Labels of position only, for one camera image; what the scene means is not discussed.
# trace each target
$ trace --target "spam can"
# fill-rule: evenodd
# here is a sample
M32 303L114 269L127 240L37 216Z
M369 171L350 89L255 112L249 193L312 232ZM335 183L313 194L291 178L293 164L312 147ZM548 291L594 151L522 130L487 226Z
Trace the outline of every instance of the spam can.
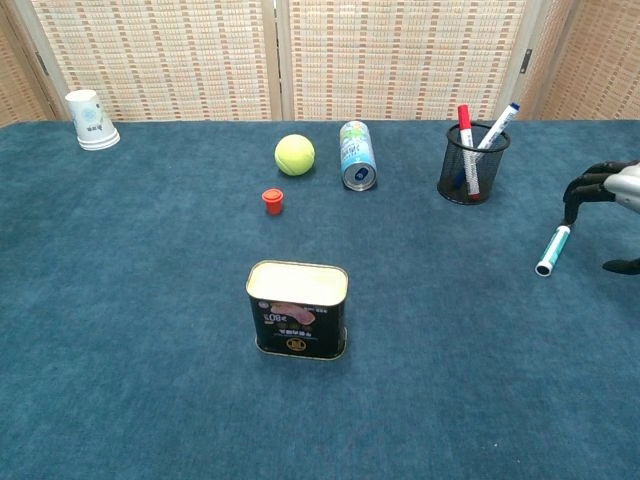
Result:
M247 293L264 353L332 360L344 352L348 276L330 265L264 260Z
M340 129L342 181L352 190L367 190L376 183L376 161L369 128L354 120Z

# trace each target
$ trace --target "tennis ball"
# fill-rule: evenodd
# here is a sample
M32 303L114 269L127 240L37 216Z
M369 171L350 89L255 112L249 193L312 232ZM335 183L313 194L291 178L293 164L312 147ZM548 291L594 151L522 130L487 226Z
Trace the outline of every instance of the tennis ball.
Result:
M302 175L312 166L316 152L308 138L287 135L276 145L276 165L287 175Z

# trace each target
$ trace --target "black pen holder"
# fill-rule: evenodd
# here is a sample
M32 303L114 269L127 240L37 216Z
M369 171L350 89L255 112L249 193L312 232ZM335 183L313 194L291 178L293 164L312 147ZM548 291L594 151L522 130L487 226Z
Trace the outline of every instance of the black pen holder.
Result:
M488 125L472 122L474 144L479 144L490 129ZM509 135L502 132L487 149L465 147L460 141L460 125L454 125L447 131L447 140L438 192L447 200L462 205L477 205L487 201L502 154L511 143ZM467 171L471 172L471 179L467 179Z

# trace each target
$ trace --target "table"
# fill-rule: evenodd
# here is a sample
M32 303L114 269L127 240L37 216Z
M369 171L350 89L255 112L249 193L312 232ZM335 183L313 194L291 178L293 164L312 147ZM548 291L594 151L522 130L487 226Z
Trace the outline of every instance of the table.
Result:
M0 130L0 477L632 478L640 217L585 204L534 273L562 193L637 159L640 122L515 122L491 198L436 190L449 121L367 122L379 181L340 178L342 122ZM273 149L315 145L286 177ZM285 193L269 216L263 190ZM254 344L263 259L349 274L335 361Z

